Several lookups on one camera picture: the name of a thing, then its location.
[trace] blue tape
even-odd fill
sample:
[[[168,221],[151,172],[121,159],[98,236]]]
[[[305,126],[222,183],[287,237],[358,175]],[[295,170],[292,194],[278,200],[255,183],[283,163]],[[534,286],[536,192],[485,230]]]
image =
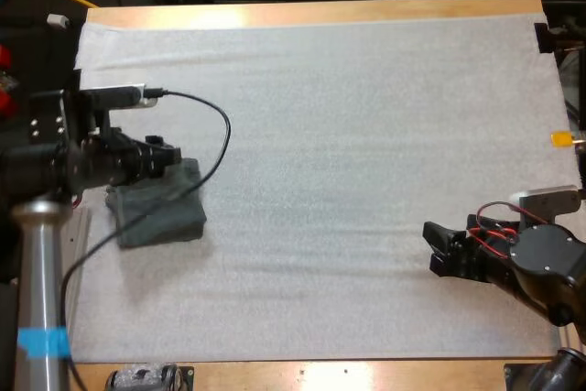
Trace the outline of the blue tape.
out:
[[[27,352],[28,359],[71,356],[67,329],[18,329],[18,346]]]

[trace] silver cylinder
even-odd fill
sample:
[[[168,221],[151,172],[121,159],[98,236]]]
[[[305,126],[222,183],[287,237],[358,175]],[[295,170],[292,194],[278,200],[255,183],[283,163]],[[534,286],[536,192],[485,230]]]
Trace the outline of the silver cylinder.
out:
[[[71,208],[54,201],[30,201],[16,206],[14,219],[23,232],[22,270],[18,293],[18,330],[57,329],[60,322],[60,230]],[[67,391],[63,359],[52,355],[28,358],[16,348],[16,391]]]

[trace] table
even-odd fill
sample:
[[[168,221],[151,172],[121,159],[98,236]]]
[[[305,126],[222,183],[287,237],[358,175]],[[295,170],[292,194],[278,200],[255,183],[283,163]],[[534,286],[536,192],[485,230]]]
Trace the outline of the table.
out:
[[[90,9],[87,20],[106,26],[140,29],[220,29],[541,12],[540,0],[374,0],[99,8]],[[568,344],[575,346],[571,343],[575,341],[575,335],[568,339]],[[531,360],[299,361],[193,365],[196,368],[195,383],[198,391],[493,391],[505,389],[503,366],[506,362]],[[90,391],[102,390],[107,376],[118,367],[120,365],[115,364],[79,365]]]

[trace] red wire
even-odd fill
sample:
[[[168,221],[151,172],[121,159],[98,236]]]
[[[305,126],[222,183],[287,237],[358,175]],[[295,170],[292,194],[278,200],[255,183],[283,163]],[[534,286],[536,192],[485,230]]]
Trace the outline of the red wire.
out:
[[[497,251],[496,249],[494,249],[492,246],[490,246],[488,243],[486,243],[483,239],[481,239],[478,235],[474,234],[472,231],[480,231],[480,228],[469,229],[468,234],[470,234],[470,237],[473,237],[484,248],[488,249],[496,256],[498,256],[500,258],[508,258],[508,256],[506,254],[503,254],[501,251]],[[496,231],[487,231],[487,233],[493,233],[491,235],[500,236],[501,238],[504,238],[506,240],[506,237],[504,235],[502,235]]]
[[[77,208],[78,206],[80,206],[80,203],[81,203],[81,195],[75,196],[75,200],[71,203],[71,208],[72,209]]]
[[[518,235],[517,231],[515,231],[513,228],[503,228],[501,229],[501,231],[505,233],[510,233],[512,235]]]
[[[507,206],[509,208],[509,210],[513,211],[513,212],[519,212],[522,213],[528,217],[531,217],[533,220],[543,223],[543,224],[547,224],[548,222],[546,222],[545,220],[543,220],[541,217],[536,216],[534,213],[529,212],[528,210],[521,208],[520,206],[515,205],[514,203],[510,203],[508,201],[491,201],[489,203],[485,203],[483,206],[481,206],[478,211],[476,212],[476,222],[478,223],[478,226],[481,226],[483,229],[485,227],[483,227],[480,223],[480,217],[481,217],[481,213],[488,207],[490,206],[495,206],[495,205],[504,205]]]

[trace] white foam sheet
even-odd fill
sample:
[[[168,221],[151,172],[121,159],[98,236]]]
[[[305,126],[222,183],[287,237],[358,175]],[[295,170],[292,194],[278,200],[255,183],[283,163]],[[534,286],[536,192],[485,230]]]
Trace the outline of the white foam sheet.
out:
[[[579,184],[542,15],[217,31],[86,24],[82,85],[146,82],[223,107],[233,141],[202,191],[202,240],[83,269],[72,350],[95,362],[552,354],[556,332],[496,287],[429,272],[432,220]],[[168,97],[113,113],[215,160],[222,119]],[[90,244],[114,227],[103,190]],[[584,237],[579,216],[566,223]]]

